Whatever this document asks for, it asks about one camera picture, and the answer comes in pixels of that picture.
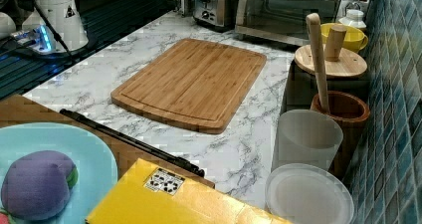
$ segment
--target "kitchen counter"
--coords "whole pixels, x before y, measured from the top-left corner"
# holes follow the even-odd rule
[[[218,42],[259,52],[267,63],[226,130],[218,135],[189,131],[127,112],[110,93],[183,38]],[[56,112],[67,109],[173,155],[206,171],[216,189],[265,207],[276,127],[292,52],[277,43],[252,44],[233,31],[213,32],[191,17],[169,12],[53,77],[24,97]]]

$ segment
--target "light blue plate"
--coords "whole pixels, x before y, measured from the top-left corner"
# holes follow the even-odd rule
[[[35,122],[0,128],[0,186],[15,160],[41,150],[62,152],[71,158],[78,168],[79,179],[65,210],[36,223],[85,223],[88,214],[117,183],[117,167],[108,146],[94,134],[65,124]]]

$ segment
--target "clear plastic cup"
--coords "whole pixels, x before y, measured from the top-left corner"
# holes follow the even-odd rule
[[[304,163],[327,171],[343,140],[341,127],[329,116],[293,110],[279,118],[272,170],[289,163]]]

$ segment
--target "wooden cutting board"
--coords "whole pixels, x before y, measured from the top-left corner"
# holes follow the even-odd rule
[[[221,133],[266,61],[245,49],[183,39],[115,89],[111,100],[169,125]]]

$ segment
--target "yellow bowl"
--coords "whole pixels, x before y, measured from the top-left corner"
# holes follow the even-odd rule
[[[329,29],[336,23],[325,23],[320,25],[320,31],[322,32],[322,42],[325,44],[328,38]],[[368,37],[359,29],[343,25],[347,28],[345,33],[343,47],[352,52],[358,53],[360,50],[366,47],[368,44]]]

